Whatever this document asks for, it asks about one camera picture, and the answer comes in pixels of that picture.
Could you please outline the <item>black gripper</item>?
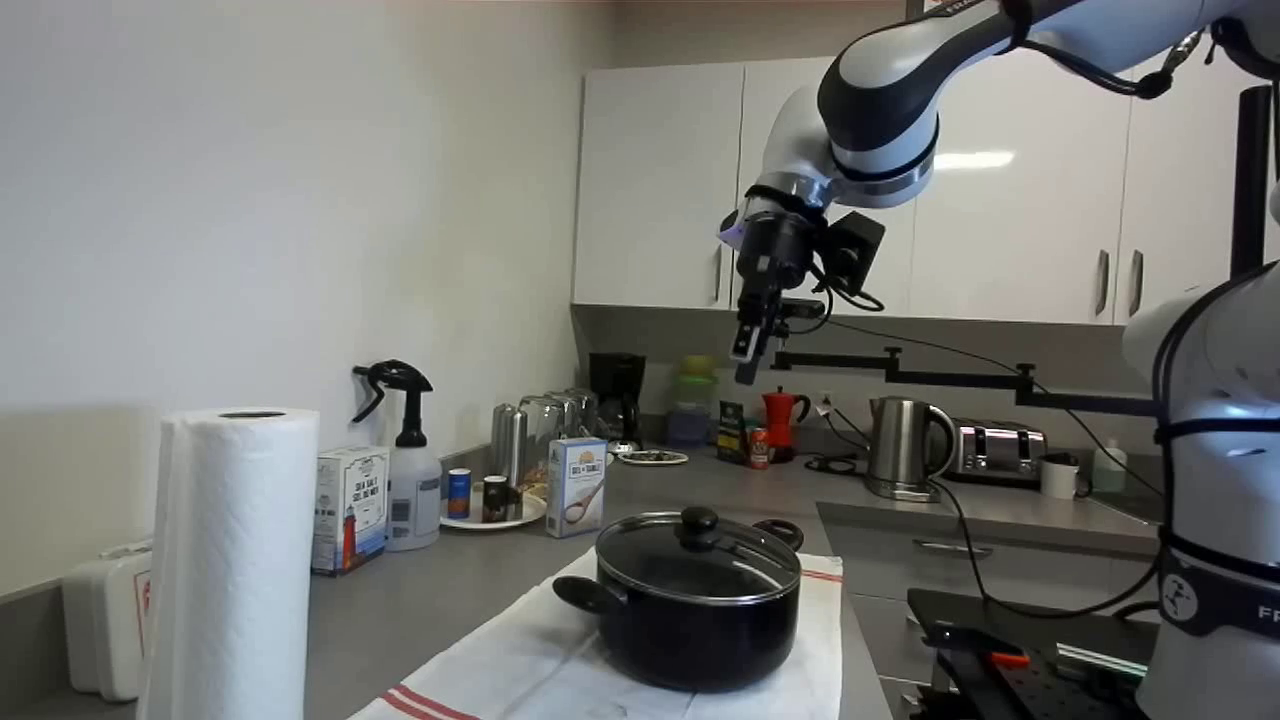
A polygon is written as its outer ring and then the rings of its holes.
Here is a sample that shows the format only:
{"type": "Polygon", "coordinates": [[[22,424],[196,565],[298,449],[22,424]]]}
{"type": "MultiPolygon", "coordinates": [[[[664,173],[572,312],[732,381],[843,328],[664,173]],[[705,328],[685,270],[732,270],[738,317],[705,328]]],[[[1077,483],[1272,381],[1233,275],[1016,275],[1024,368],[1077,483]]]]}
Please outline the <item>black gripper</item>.
{"type": "Polygon", "coordinates": [[[786,322],[775,317],[778,296],[799,287],[812,270],[812,245],[820,235],[820,222],[799,207],[785,207],[772,199],[749,199],[738,207],[738,304],[742,322],[732,338],[736,385],[750,385],[766,348],[786,338],[786,322]]]}

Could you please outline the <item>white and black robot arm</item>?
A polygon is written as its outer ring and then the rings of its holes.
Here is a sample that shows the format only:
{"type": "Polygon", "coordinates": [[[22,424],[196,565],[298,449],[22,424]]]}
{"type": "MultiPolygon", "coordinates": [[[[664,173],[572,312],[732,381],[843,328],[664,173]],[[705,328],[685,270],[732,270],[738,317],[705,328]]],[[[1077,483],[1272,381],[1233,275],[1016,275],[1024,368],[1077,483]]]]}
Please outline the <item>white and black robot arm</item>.
{"type": "MultiPolygon", "coordinates": [[[[892,207],[931,176],[950,74],[1035,50],[1119,88],[1148,57],[1210,38],[1261,81],[1280,59],[1280,0],[942,0],[857,38],[786,96],[763,168],[718,226],[738,251],[732,362],[750,375],[778,332],[833,205],[892,207]]],[[[1170,301],[1126,328],[1150,357],[1162,449],[1161,634],[1148,720],[1280,720],[1280,265],[1170,301]]]]}

